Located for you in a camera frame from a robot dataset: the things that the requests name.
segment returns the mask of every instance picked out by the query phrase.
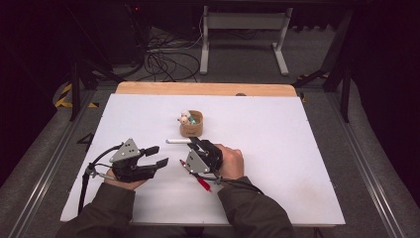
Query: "small basket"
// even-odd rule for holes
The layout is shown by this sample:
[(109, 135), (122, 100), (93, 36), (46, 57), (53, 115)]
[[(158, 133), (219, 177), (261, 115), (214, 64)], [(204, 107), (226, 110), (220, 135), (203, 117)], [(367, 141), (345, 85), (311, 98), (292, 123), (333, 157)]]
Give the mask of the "small basket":
[(194, 125), (180, 125), (179, 131), (183, 137), (199, 137), (203, 134), (203, 114), (199, 111), (189, 110), (189, 113), (194, 118), (197, 124)]

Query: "dark sleeve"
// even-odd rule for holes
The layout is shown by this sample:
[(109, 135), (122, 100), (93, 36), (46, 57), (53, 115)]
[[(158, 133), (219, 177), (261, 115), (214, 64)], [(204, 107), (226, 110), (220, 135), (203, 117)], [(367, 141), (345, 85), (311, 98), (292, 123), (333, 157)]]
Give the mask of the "dark sleeve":
[[(251, 183), (247, 177), (238, 180)], [(285, 210), (273, 199), (245, 185), (226, 185), (219, 192), (229, 223), (238, 237), (295, 237)]]
[(55, 237), (124, 237), (133, 217), (135, 192), (102, 183), (92, 203), (64, 223)]

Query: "human hand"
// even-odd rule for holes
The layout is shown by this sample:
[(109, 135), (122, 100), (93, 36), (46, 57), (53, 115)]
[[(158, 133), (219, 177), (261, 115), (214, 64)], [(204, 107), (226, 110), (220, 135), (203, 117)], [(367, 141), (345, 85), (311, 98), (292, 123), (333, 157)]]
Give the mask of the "human hand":
[(241, 150), (215, 145), (222, 151), (223, 163), (219, 175), (224, 179), (239, 179), (244, 176), (244, 157)]
[[(115, 177), (114, 173), (112, 172), (112, 169), (109, 169), (108, 172), (106, 173), (107, 176), (110, 177)], [(105, 183), (111, 184), (111, 185), (115, 185), (115, 186), (119, 186), (128, 190), (134, 190), (137, 187), (139, 187), (140, 185), (142, 185), (143, 183), (146, 182), (146, 180), (138, 180), (138, 181), (133, 181), (133, 182), (124, 182), (124, 181), (118, 181), (118, 180), (112, 180), (112, 179), (107, 179), (105, 178), (104, 180)]]

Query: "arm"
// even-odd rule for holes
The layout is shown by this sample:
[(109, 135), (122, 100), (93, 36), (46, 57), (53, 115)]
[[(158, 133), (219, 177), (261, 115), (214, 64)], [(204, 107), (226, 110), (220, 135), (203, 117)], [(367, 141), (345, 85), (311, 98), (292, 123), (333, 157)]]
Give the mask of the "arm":
[(125, 183), (105, 179), (92, 203), (63, 224), (55, 237), (124, 237), (133, 217), (134, 189), (145, 180)]
[[(247, 183), (244, 177), (244, 159), (240, 150), (217, 145), (223, 153), (220, 175)], [(223, 184), (218, 192), (231, 223), (239, 237), (295, 237), (293, 226), (285, 210), (273, 199), (249, 189), (246, 185)]]

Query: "white paper sheet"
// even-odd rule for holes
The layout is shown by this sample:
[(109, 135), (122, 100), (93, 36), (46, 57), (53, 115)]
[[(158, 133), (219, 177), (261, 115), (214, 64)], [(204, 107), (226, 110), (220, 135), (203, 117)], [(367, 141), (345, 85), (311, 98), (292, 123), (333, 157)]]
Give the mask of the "white paper sheet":
[[(288, 213), (293, 225), (345, 224), (343, 213), (298, 97), (111, 95), (89, 152), (61, 215), (77, 215), (81, 177), (104, 151), (133, 138), (139, 148), (160, 146), (158, 154), (143, 157), (140, 165), (169, 158), (137, 189), (134, 223), (228, 224), (217, 196), (220, 186), (206, 191), (180, 165), (189, 148), (166, 144), (181, 138), (176, 120), (184, 109), (204, 116), (200, 139), (241, 149), (246, 175)], [(115, 152), (100, 162), (108, 164)], [(106, 168), (97, 167), (105, 173)], [(103, 178), (91, 178), (85, 204)]]

